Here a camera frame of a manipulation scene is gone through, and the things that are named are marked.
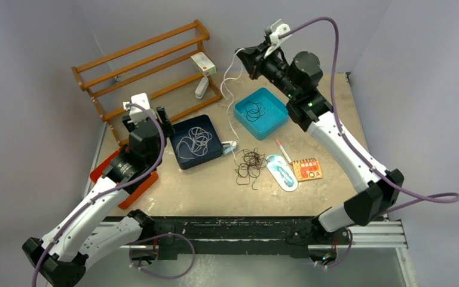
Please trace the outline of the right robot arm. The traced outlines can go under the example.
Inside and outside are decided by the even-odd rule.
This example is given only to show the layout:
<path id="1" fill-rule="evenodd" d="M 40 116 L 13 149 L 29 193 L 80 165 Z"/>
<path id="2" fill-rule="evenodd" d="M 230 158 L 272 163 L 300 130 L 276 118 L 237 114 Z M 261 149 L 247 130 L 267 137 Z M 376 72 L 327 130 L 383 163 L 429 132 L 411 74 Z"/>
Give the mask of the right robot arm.
<path id="1" fill-rule="evenodd" d="M 288 63 L 281 49 L 266 56 L 267 49 L 262 43 L 235 53 L 250 79 L 263 76 L 287 96 L 286 109 L 292 121 L 330 152 L 356 191 L 355 196 L 315 219 L 313 239 L 326 243 L 336 230 L 354 224 L 365 226 L 392 207 L 404 177 L 372 158 L 341 124 L 333 106 L 317 89 L 323 72 L 315 54 L 301 51 Z"/>

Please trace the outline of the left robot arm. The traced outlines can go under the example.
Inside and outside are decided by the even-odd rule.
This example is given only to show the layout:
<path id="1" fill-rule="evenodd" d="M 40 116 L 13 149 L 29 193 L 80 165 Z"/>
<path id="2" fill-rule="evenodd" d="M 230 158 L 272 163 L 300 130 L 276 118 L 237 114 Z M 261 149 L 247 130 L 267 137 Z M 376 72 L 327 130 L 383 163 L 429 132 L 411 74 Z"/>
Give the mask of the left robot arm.
<path id="1" fill-rule="evenodd" d="M 33 266 L 31 285 L 42 277 L 51 286 L 75 286 L 87 270 L 120 246 L 137 241 L 145 245 L 154 228 L 143 212 L 132 212 L 116 226 L 94 234 L 108 213 L 134 195 L 162 163 L 166 139 L 174 132 L 164 107 L 152 111 L 127 102 L 132 128 L 121 147 L 86 197 L 69 215 L 41 238 L 30 237 L 22 250 Z"/>

